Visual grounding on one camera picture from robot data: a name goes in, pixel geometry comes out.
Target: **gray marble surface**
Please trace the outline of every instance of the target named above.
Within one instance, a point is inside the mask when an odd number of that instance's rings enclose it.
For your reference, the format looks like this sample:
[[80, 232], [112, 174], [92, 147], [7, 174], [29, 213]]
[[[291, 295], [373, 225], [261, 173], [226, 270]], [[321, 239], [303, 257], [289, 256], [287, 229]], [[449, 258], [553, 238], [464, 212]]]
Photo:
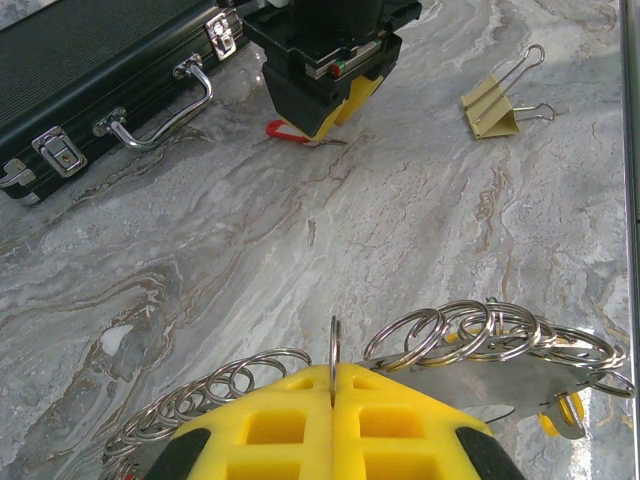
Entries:
[[[5, 24], [33, 10], [17, 5]], [[0, 197], [0, 479], [95, 478], [110, 433], [163, 392], [272, 347], [326, 361], [332, 313], [345, 360], [400, 314], [488, 295], [628, 347], [617, 3], [424, 7], [332, 132], [347, 148], [265, 137], [252, 46], [156, 151], [117, 150], [35, 208]], [[533, 42], [547, 61], [514, 97], [561, 115], [476, 142], [459, 96]], [[583, 401], [582, 440], [535, 418], [500, 434], [527, 478], [633, 476], [631, 403]]]

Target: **briefcase latch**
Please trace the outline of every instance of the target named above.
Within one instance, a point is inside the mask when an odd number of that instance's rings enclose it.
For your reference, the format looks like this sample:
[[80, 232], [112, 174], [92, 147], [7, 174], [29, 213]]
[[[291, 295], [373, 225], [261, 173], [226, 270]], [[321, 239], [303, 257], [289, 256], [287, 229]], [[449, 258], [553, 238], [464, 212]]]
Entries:
[[205, 24], [205, 29], [218, 60], [222, 61], [233, 55], [236, 51], [236, 41], [233, 38], [233, 31], [229, 28], [229, 21], [224, 13], [219, 13], [209, 20]]
[[87, 164], [85, 157], [61, 127], [43, 133], [31, 146], [61, 177], [70, 177]]

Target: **metal clip handle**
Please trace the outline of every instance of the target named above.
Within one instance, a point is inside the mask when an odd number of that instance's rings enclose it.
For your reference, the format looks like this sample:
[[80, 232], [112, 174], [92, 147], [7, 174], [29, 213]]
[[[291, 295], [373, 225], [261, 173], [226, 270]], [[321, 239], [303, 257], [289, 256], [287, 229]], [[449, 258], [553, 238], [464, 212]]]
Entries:
[[123, 108], [117, 108], [107, 117], [96, 123], [93, 127], [94, 135], [102, 137], [107, 133], [111, 133], [115, 135], [125, 147], [133, 150], [146, 152], [156, 148], [169, 135], [195, 117], [205, 106], [207, 106], [207, 104], [211, 102], [211, 100], [213, 100], [213, 87], [211, 86], [209, 78], [202, 71], [202, 60], [200, 55], [193, 55], [174, 68], [173, 76], [176, 79], [182, 79], [190, 76], [195, 77], [204, 87], [205, 95], [171, 117], [171, 119], [162, 125], [148, 140], [138, 140], [125, 128], [124, 123], [126, 111]]

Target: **red keychain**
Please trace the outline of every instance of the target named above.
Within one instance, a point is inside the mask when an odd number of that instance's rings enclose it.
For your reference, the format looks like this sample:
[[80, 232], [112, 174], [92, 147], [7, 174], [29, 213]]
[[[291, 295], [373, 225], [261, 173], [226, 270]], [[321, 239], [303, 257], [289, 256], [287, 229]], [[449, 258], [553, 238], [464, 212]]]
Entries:
[[332, 138], [326, 138], [319, 141], [309, 140], [302, 133], [286, 123], [284, 120], [274, 120], [267, 124], [265, 129], [267, 135], [272, 138], [279, 138], [281, 140], [289, 140], [290, 142], [296, 142], [304, 145], [305, 147], [317, 147], [318, 145], [348, 145], [347, 142], [342, 140], [334, 140]]

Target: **black casing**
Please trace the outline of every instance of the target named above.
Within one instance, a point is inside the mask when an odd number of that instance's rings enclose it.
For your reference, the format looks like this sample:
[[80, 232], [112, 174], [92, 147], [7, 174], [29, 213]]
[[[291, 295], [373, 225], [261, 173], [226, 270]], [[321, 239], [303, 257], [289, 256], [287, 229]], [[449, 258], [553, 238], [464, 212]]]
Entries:
[[205, 72], [218, 66], [204, 25], [222, 11], [242, 46], [236, 10], [213, 0], [58, 0], [0, 31], [0, 183], [14, 158], [36, 176], [4, 191], [32, 203], [67, 180], [31, 145], [52, 127], [91, 164], [118, 142], [96, 137], [97, 121], [124, 107], [134, 131], [197, 83], [176, 80], [174, 67], [192, 54]]

